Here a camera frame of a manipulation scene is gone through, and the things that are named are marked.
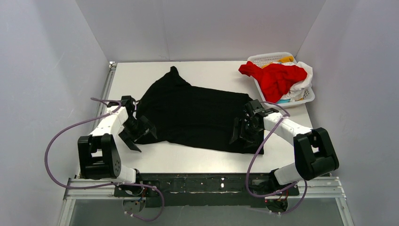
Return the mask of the black t shirt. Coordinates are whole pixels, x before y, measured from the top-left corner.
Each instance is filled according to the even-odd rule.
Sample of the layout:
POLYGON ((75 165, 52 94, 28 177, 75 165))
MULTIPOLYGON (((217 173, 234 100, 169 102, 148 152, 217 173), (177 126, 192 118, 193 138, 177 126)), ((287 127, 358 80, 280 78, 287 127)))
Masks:
POLYGON ((136 116, 156 127, 157 139, 140 138, 141 145, 170 142, 189 147, 242 153, 240 142, 229 144, 233 122, 244 114, 251 98, 245 93, 196 87, 175 66, 154 82, 141 97, 136 116))

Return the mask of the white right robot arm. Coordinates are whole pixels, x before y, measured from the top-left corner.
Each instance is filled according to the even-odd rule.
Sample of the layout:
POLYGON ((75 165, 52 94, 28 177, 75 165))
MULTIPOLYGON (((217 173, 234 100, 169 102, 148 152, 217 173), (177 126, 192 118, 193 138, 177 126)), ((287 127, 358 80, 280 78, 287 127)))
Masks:
POLYGON ((339 168, 339 160, 326 129, 300 125, 290 120, 288 113, 264 108, 259 100, 249 101, 244 106, 243 116, 235 118, 230 144, 242 142, 245 148, 255 148, 256 153, 260 153, 266 139, 265 130, 278 135, 294 148, 294 163, 271 171, 270 186, 312 180, 339 168))

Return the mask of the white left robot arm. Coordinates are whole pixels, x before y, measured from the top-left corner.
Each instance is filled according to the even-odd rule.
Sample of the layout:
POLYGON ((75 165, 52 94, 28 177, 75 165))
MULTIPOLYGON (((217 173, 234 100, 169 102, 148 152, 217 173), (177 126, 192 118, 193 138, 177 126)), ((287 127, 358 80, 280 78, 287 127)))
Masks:
POLYGON ((136 100, 122 96, 120 101, 107 104, 107 116, 87 136, 78 139, 81 177, 108 180, 114 183, 135 183, 136 169, 122 164, 115 138, 119 137, 133 151, 140 151, 136 142, 151 135, 156 138, 156 128, 145 116, 136 118, 136 100))

